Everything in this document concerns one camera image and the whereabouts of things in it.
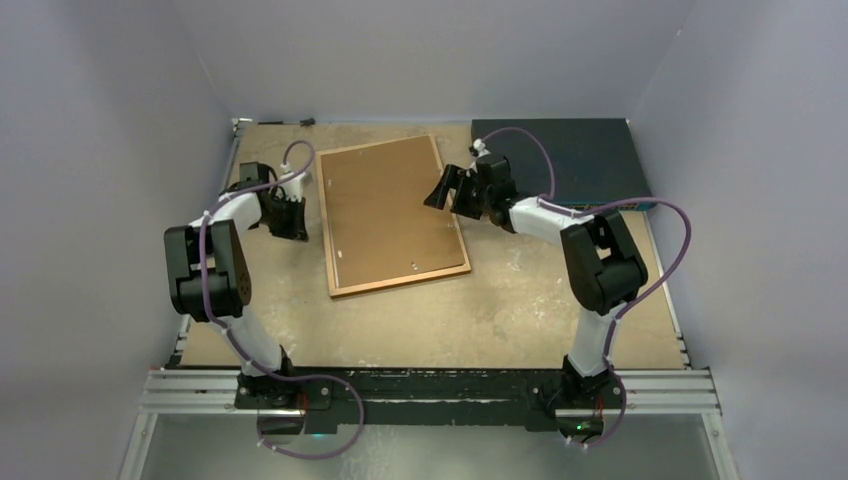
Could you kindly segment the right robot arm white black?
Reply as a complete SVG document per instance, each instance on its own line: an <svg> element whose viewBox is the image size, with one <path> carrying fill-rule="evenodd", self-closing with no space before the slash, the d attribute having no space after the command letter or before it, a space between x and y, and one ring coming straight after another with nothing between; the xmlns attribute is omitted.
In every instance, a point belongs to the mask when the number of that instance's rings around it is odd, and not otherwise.
<svg viewBox="0 0 848 480"><path fill-rule="evenodd" d="M633 237L615 210L586 214L520 192L504 157L483 155L469 168L448 165L424 205L489 221L512 234L561 248L580 311L565 356L560 391L576 407L596 399L611 376L611 350L623 310L647 283L648 271Z"/></svg>

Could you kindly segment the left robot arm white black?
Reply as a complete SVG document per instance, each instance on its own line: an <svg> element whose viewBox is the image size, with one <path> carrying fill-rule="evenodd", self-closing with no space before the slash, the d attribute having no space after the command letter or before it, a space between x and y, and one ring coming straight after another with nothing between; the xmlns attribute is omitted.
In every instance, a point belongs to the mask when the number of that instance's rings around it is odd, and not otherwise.
<svg viewBox="0 0 848 480"><path fill-rule="evenodd" d="M307 241L304 190L310 181L306 168L283 164L276 172L267 164L245 164L211 210L164 233L172 305L198 323L213 324L237 356L240 408L284 409L299 394L291 359L249 306L252 280L240 237L266 225L275 237Z"/></svg>

